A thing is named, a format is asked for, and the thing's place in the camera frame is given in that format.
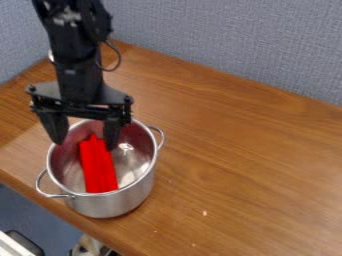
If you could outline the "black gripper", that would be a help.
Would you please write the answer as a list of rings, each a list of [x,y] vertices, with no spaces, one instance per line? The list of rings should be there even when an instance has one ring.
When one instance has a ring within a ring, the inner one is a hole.
[[[105,148],[117,147],[121,126],[131,122],[132,97],[105,84],[95,63],[55,64],[56,80],[29,84],[31,110],[37,115],[52,142],[64,142],[69,117],[104,122]]]

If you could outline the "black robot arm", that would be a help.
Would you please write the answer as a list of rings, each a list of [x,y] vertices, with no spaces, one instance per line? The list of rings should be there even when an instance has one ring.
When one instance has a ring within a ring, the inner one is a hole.
[[[100,45],[108,42],[112,16],[100,0],[32,0],[48,34],[49,61],[57,80],[27,87],[31,109],[53,143],[65,140],[69,117],[103,122],[105,147],[117,146],[131,123],[133,99],[103,79]]]

